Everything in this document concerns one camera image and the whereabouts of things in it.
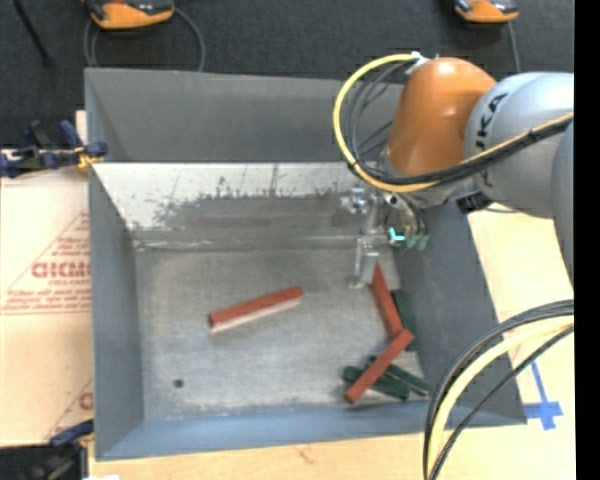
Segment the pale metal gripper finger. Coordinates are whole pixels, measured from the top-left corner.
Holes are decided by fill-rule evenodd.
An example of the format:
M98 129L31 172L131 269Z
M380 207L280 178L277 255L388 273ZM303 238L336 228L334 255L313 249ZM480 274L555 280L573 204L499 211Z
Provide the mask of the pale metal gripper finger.
M362 288L368 283L367 253L370 249L368 240L358 240L354 260L354 271L350 280L352 288Z
M370 245L370 249L369 249L370 266L369 266L369 274L368 274L369 282L371 282L373 280L376 266L377 266L378 262L381 260L381 258L383 257L385 250L386 250L385 242L374 241Z

